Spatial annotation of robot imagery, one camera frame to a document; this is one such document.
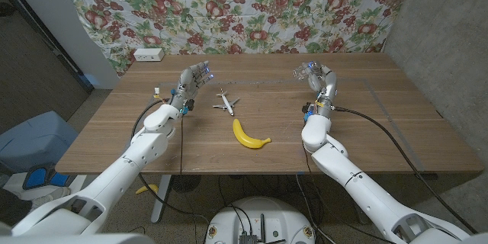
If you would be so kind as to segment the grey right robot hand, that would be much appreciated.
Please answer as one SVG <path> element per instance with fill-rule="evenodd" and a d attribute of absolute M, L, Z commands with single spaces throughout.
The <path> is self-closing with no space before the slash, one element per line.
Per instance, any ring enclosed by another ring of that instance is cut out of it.
<path fill-rule="evenodd" d="M 306 79 L 311 89 L 317 93 L 313 103 L 313 114 L 330 118 L 333 101 L 337 94 L 337 76 L 327 66 L 310 61 L 302 63 L 294 70 L 294 77 Z"/>

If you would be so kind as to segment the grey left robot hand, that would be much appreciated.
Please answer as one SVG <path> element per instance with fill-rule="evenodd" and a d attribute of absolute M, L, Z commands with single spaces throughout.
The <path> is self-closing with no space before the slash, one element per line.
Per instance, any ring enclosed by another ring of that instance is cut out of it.
<path fill-rule="evenodd" d="M 210 73 L 209 62 L 204 61 L 184 69 L 181 72 L 174 95 L 169 104 L 184 114 L 192 109 L 198 89 L 209 82 L 214 76 Z"/>

